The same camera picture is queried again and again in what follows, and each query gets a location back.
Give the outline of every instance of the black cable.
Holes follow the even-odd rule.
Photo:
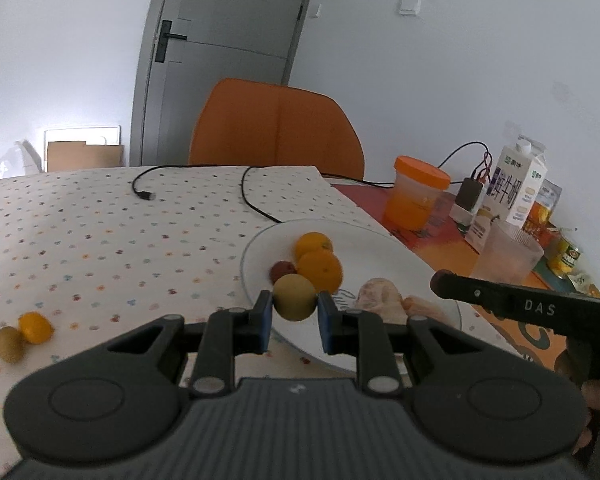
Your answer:
[[[390,189],[394,186],[393,182],[369,182],[368,180],[360,180],[359,178],[353,178],[352,176],[338,175],[334,173],[321,173],[322,176],[328,176],[330,178],[341,178],[343,180],[351,180],[353,182],[359,182],[360,184],[367,184],[368,186],[381,187],[383,189]]]
[[[142,200],[153,200],[155,198],[155,193],[151,193],[150,191],[138,191],[136,184],[140,178],[144,177],[147,173],[151,173],[156,170],[164,170],[168,168],[227,168],[226,164],[165,164],[163,166],[154,166],[149,168],[148,170],[144,170],[142,173],[136,175],[135,179],[131,181],[131,191],[134,194],[141,198]]]
[[[442,166],[444,166],[444,165],[445,165],[445,163],[446,163],[446,162],[447,162],[447,161],[448,161],[448,160],[449,160],[449,159],[450,159],[452,156],[454,156],[454,155],[455,155],[457,152],[459,152],[459,151],[460,151],[460,150],[462,150],[463,148],[466,148],[467,146],[471,146],[471,145],[473,145],[473,144],[480,144],[482,147],[484,147],[484,149],[487,151],[487,153],[489,153],[489,155],[491,155],[491,152],[489,151],[489,147],[488,147],[488,146],[487,146],[487,145],[486,145],[484,142],[482,142],[481,140],[472,140],[471,142],[466,142],[466,143],[464,143],[462,146],[459,146],[458,148],[454,149],[454,150],[453,150],[453,151],[452,151],[452,152],[449,154],[449,156],[448,156],[448,157],[447,157],[445,160],[443,160],[442,162],[440,162],[440,164],[439,164],[439,166],[438,166],[438,167],[439,167],[439,168],[442,168]]]
[[[138,198],[141,198],[142,200],[153,200],[155,198],[155,193],[152,193],[150,191],[138,191],[138,188],[137,188],[138,180],[140,180],[140,178],[145,176],[147,173],[150,173],[150,172],[156,171],[156,170],[169,169],[169,168],[228,168],[228,167],[230,167],[230,166],[228,166],[226,164],[181,164],[181,165],[154,166],[154,167],[149,168],[148,170],[144,170],[142,173],[136,175],[136,177],[131,181],[131,189]],[[271,220],[272,222],[275,222],[276,224],[280,224],[280,223],[282,223],[282,220],[275,218],[275,216],[272,216],[269,213],[264,212],[262,209],[260,209],[259,207],[255,206],[251,202],[249,202],[249,199],[247,198],[247,195],[244,191],[244,181],[247,177],[247,173],[249,173],[254,168],[268,168],[268,167],[269,166],[249,166],[246,170],[244,170],[242,172],[242,177],[240,178],[240,195],[242,196],[242,200],[244,201],[244,203],[248,207],[253,209],[256,213],[261,214],[262,216],[264,216],[265,218],[268,218],[269,220]],[[352,180],[354,182],[359,182],[360,184],[367,184],[368,186],[379,187],[381,189],[391,189],[391,187],[393,187],[393,185],[394,185],[393,182],[370,182],[368,180],[360,180],[358,178],[351,178],[348,176],[338,175],[338,174],[334,174],[334,173],[321,173],[321,175],[331,177],[331,178],[342,178],[344,180]],[[462,182],[452,182],[451,184],[462,184]]]
[[[489,180],[491,179],[491,165],[493,164],[493,157],[491,156],[491,153],[489,152],[485,152],[484,155],[482,156],[482,160],[480,161],[480,164],[478,164],[474,170],[471,172],[471,178],[473,179],[480,179],[480,175],[482,174],[483,171],[487,171],[487,177],[489,178]]]
[[[278,220],[277,218],[271,216],[269,213],[265,213],[262,209],[254,206],[251,202],[249,202],[249,200],[247,200],[247,196],[244,193],[244,179],[247,177],[247,173],[249,173],[249,171],[252,170],[253,168],[261,168],[261,167],[262,166],[249,166],[246,170],[244,170],[244,173],[242,174],[242,178],[240,179],[240,194],[242,195],[242,200],[244,200],[244,203],[247,206],[249,206],[251,209],[253,209],[256,213],[260,213],[262,216],[268,218],[269,220],[273,220],[276,224],[282,224],[282,220]]]

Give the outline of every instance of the white plate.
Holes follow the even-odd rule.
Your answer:
[[[440,300],[429,288],[433,270],[416,254],[393,237],[369,229],[321,219],[301,219],[273,225],[256,234],[242,254],[242,286],[251,304],[261,290],[271,290],[269,269],[279,260],[294,260],[294,244],[299,237],[317,231],[333,243],[333,253],[342,263],[344,280],[333,295],[340,309],[351,308],[360,287],[371,278],[395,283],[402,296],[419,296],[439,304],[456,328],[461,326],[458,303]],[[317,312],[303,321],[292,322],[273,312],[273,329],[301,352],[323,363],[355,372],[356,359],[347,355],[327,355],[322,351]],[[404,364],[400,372],[406,373]]]

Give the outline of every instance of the door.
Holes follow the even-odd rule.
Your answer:
[[[186,164],[206,98],[226,77],[280,84],[303,0],[165,0],[149,75],[142,164]]]

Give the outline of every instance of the hand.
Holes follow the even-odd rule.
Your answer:
[[[565,375],[568,378],[574,378],[575,368],[573,362],[567,351],[562,352],[555,360],[554,369],[557,373]],[[600,412],[600,381],[589,380],[582,385],[582,395],[589,409],[589,415],[587,416],[586,425],[588,426],[591,421],[591,410],[598,410]],[[573,448],[573,453],[577,453],[583,447],[587,447],[591,442],[591,430],[585,428],[582,434],[578,438],[576,446]]]

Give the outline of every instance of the peeled orange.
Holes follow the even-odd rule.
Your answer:
[[[302,235],[298,238],[294,248],[296,262],[299,262],[303,255],[318,249],[333,251],[333,244],[322,233],[307,233]]]
[[[37,312],[22,314],[18,320],[18,328],[25,341],[33,345],[48,341],[54,333],[51,323]]]
[[[296,265],[296,271],[308,279],[318,292],[336,292],[342,284],[342,265],[330,250],[317,249],[305,253]]]

